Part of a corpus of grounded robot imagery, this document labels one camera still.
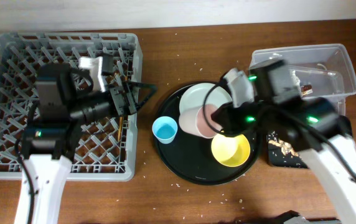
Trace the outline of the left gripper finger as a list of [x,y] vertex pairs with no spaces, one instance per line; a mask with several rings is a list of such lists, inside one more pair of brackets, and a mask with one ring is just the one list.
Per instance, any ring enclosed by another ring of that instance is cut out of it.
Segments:
[[148,84],[148,83],[140,83],[140,82],[131,82],[131,85],[135,88],[141,89],[141,88],[145,88],[145,89],[150,89],[152,92],[156,92],[157,91],[157,86],[153,85],[153,84]]
[[141,108],[151,99],[155,94],[154,90],[135,90],[134,91],[134,109],[139,112]]

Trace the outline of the yellow bowl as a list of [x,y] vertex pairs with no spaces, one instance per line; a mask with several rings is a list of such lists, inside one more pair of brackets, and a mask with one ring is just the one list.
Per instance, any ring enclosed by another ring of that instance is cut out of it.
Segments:
[[221,165],[238,167],[249,159],[251,147],[248,139],[242,134],[232,138],[218,134],[212,139],[211,151]]

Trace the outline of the blue cup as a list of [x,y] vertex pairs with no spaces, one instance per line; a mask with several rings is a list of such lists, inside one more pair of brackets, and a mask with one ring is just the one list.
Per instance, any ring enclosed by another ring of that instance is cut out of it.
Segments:
[[176,121],[169,116],[161,116],[152,124],[152,133],[162,144],[170,144],[178,131]]

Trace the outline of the pink cup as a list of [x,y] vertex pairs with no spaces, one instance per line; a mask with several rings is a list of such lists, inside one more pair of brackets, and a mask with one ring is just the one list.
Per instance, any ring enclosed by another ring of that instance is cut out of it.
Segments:
[[211,139],[217,133],[210,128],[205,121],[205,118],[207,118],[213,128],[220,131],[222,127],[211,119],[211,114],[216,110],[217,107],[213,104],[207,104],[205,106],[198,106],[185,110],[179,116],[179,126],[185,133],[205,139]]

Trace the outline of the food scraps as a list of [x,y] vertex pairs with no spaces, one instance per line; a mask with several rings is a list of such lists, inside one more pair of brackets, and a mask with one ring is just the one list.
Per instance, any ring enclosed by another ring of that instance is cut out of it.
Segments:
[[282,140],[278,140],[278,141],[269,140],[268,143],[279,147],[284,156],[287,156],[288,154],[290,154],[290,155],[292,155],[294,157],[298,157],[299,156],[299,154],[294,150],[292,145],[290,143],[288,143],[288,142],[284,142]]

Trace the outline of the gold snack wrapper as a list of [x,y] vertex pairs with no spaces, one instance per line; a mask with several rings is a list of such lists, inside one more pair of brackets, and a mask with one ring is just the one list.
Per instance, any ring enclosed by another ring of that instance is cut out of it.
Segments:
[[313,93],[312,85],[302,85],[300,86],[300,89],[302,96],[310,95],[311,93]]

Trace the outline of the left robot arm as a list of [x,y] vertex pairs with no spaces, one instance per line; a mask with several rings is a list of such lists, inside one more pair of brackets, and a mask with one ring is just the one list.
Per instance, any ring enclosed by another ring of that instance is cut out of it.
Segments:
[[47,64],[37,71],[38,101],[15,142],[22,182],[15,223],[57,223],[67,177],[82,126],[105,117],[136,114],[155,94],[155,85],[104,81],[101,65],[73,68]]

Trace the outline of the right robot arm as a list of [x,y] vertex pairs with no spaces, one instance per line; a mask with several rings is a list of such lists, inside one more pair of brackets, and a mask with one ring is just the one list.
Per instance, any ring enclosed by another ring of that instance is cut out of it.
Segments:
[[219,134],[275,131],[318,178],[339,220],[356,223],[356,143],[329,100],[304,100],[288,65],[279,59],[254,64],[248,74],[233,68],[217,85],[227,87],[233,100],[211,115],[222,127]]

